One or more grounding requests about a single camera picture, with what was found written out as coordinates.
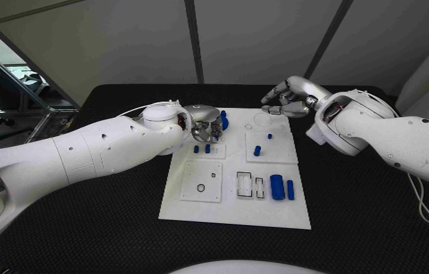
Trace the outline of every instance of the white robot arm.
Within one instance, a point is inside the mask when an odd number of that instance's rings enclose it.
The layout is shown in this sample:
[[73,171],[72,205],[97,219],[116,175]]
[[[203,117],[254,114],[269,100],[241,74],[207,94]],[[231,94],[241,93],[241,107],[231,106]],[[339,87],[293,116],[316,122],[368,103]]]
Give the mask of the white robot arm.
[[[181,146],[211,124],[221,135],[220,112],[178,102],[149,106],[136,119],[95,122],[54,138],[0,149],[0,232],[41,196],[67,185],[123,172]],[[204,141],[213,141],[204,132]]]
[[390,106],[362,91],[334,95],[306,79],[290,76],[262,99],[279,96],[282,106],[262,110],[295,118],[315,110],[315,124],[306,135],[354,156],[370,144],[383,160],[404,172],[429,180],[429,120],[398,117]]

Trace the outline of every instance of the circular hole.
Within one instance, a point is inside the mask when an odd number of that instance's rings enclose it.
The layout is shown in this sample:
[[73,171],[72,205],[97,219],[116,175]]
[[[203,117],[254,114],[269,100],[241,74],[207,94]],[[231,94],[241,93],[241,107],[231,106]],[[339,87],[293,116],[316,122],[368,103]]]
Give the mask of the circular hole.
[[204,189],[205,189],[204,185],[203,185],[203,184],[198,184],[198,186],[197,186],[197,191],[198,191],[198,192],[203,192]]

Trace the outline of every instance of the black fabric surface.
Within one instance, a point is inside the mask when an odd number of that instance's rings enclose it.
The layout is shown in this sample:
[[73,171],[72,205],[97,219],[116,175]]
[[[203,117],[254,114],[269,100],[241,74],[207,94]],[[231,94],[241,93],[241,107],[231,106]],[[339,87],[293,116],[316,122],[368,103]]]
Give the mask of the black fabric surface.
[[[331,92],[351,88],[326,87]],[[380,89],[358,88],[385,99]],[[99,86],[72,129],[168,99],[259,108],[270,89]],[[348,157],[316,145],[305,136],[312,117],[289,120],[311,231],[158,220],[169,155],[43,197],[0,235],[0,265],[23,273],[168,273],[213,260],[250,259],[328,273],[427,273],[429,225],[406,174],[370,147]]]

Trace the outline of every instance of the white cable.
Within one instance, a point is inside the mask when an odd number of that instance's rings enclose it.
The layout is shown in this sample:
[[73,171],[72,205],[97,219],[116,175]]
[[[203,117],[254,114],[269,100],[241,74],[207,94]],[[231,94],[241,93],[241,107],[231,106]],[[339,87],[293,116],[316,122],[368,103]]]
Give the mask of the white cable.
[[172,102],[155,102],[155,103],[152,103],[152,104],[149,104],[149,105],[142,105],[141,107],[133,108],[132,110],[129,110],[129,111],[123,112],[122,114],[116,115],[116,117],[121,117],[122,115],[125,115],[126,113],[129,113],[129,112],[138,110],[139,108],[151,107],[151,106],[155,106],[155,105],[167,105],[167,104],[171,104],[171,103],[172,103]]
[[[393,112],[394,117],[398,118],[397,112],[393,110],[391,106],[384,102],[383,99],[380,99],[377,96],[374,96],[372,94],[370,94],[367,91],[361,91],[361,90],[357,90],[355,89],[351,92],[359,93],[364,96],[371,97],[381,105],[384,105],[384,107],[387,107],[390,109],[390,111]],[[416,198],[419,200],[419,214],[420,214],[420,217],[421,217],[423,221],[429,223],[429,219],[424,217],[423,210],[421,210],[421,208],[424,208],[424,211],[429,214],[429,209],[427,209],[427,207],[426,207],[426,205],[423,203],[423,199],[424,199],[424,188],[423,188],[421,179],[416,177],[417,178],[417,181],[419,181],[419,185],[420,185],[420,195],[419,195],[416,184],[413,183],[411,175],[408,173],[406,173],[406,174],[408,176],[408,182],[411,183],[413,192],[414,192]]]

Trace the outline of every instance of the white plastic platform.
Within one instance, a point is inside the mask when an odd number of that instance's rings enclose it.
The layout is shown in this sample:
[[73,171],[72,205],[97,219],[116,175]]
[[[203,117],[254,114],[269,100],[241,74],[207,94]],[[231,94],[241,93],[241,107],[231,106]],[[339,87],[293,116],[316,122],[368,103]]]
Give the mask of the white plastic platform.
[[[230,124],[210,153],[205,144],[190,136],[172,154],[159,219],[311,229],[288,118],[267,115],[259,108],[218,110],[226,111]],[[259,156],[253,155],[256,143],[262,147]],[[244,173],[250,173],[250,185]],[[293,201],[288,197],[272,199],[272,174],[282,175],[283,186],[293,181]],[[263,181],[263,198],[256,197],[256,178]]]

